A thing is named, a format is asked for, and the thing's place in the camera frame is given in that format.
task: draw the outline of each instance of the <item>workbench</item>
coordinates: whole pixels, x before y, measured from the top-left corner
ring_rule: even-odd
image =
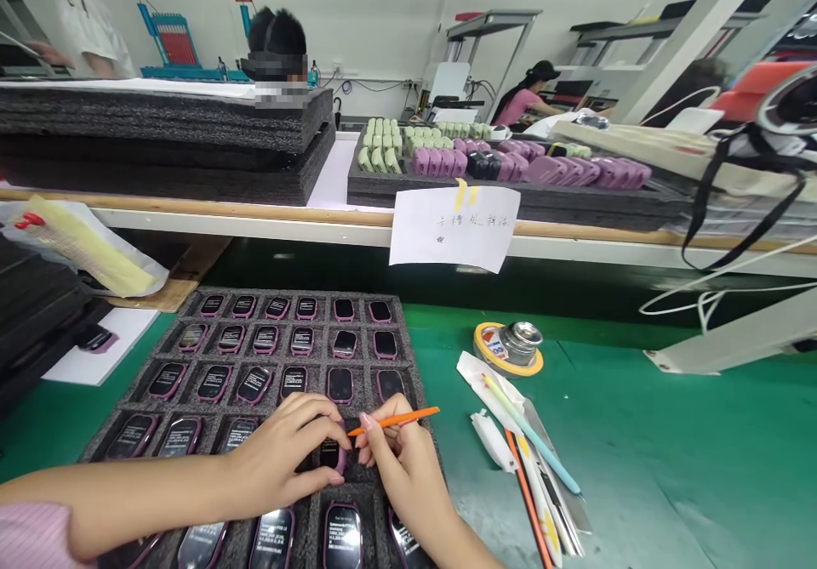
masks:
[[[403,306],[457,510],[510,569],[541,566],[517,479],[483,450],[482,404],[456,372],[473,328],[527,319],[545,369],[533,400],[594,528],[567,569],[765,569],[813,564],[817,367],[768,360],[723,376],[660,373],[639,348],[693,331],[406,303]],[[0,481],[71,463],[173,321],[162,314],[99,388],[41,383],[0,427]]]

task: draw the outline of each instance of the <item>orange tool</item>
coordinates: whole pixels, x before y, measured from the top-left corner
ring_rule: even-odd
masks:
[[[399,416],[392,416],[391,418],[386,418],[386,420],[379,421],[379,425],[385,429],[386,427],[394,426],[395,424],[403,424],[407,422],[411,422],[412,420],[420,420],[421,418],[425,418],[427,416],[431,416],[432,414],[439,413],[439,407],[427,407],[424,410],[417,410],[416,412],[409,412],[407,414],[400,414]],[[356,437],[357,435],[362,435],[366,431],[363,430],[363,427],[358,427],[354,429],[352,432],[349,433],[350,437]]]
[[[545,566],[546,569],[553,569],[553,565],[551,563],[551,555],[547,551],[545,538],[542,537],[542,529],[539,526],[539,516],[536,514],[534,500],[530,496],[530,489],[528,488],[528,483],[525,481],[525,471],[522,468],[522,460],[519,458],[519,452],[517,451],[516,442],[513,439],[513,433],[511,433],[508,429],[505,429],[505,437],[508,438],[508,446],[510,447],[511,452],[513,453],[513,457],[517,461],[517,465],[519,465],[519,469],[517,469],[519,487],[522,488],[522,496],[525,497],[525,506],[528,508],[528,518],[530,518],[530,525],[534,528],[534,537],[536,538],[536,547],[539,548],[539,556],[541,556],[542,564]]]

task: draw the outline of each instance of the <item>white cable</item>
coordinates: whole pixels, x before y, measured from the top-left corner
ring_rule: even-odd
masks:
[[[645,119],[644,119],[644,120],[643,120],[643,121],[642,121],[642,122],[641,122],[641,123],[640,123],[638,126],[639,126],[639,127],[643,127],[645,123],[647,123],[647,122],[651,121],[653,118],[659,117],[661,114],[663,114],[663,113],[664,113],[664,112],[666,112],[666,111],[671,110],[671,109],[672,109],[672,108],[674,108],[676,105],[681,105],[681,104],[682,104],[684,101],[686,101],[686,100],[687,100],[687,99],[689,99],[690,97],[694,97],[696,94],[698,94],[698,93],[703,93],[703,92],[704,92],[704,91],[706,91],[706,90],[711,90],[711,91],[714,91],[714,92],[715,92],[715,94],[718,94],[718,93],[720,93],[720,92],[721,92],[721,88],[720,88],[719,86],[710,86],[710,87],[705,87],[705,88],[702,88],[701,90],[697,90],[697,91],[695,91],[694,93],[688,94],[688,95],[687,95],[686,97],[684,97],[682,100],[680,100],[680,101],[676,101],[674,104],[670,105],[669,107],[664,108],[664,109],[663,109],[663,110],[661,110],[660,112],[656,112],[656,113],[655,113],[655,114],[653,114],[653,115],[652,115],[650,118],[645,118]]]

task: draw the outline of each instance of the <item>orange pen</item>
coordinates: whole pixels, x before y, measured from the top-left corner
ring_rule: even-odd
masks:
[[[385,429],[386,427],[394,426],[395,424],[403,424],[407,422],[411,422],[412,420],[420,420],[420,418],[425,418],[427,416],[431,416],[432,414],[439,413],[439,407],[427,407],[424,410],[417,410],[416,412],[409,412],[407,414],[400,414],[399,416],[392,416],[390,418],[386,418],[385,420],[379,421],[379,425],[381,428]],[[358,427],[349,433],[350,437],[357,437],[358,435],[362,435],[366,431],[363,430],[363,427]]]

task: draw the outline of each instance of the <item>pink sleeve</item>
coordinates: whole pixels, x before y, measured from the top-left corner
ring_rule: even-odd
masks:
[[[70,518],[62,505],[0,506],[0,567],[92,567],[68,554]]]

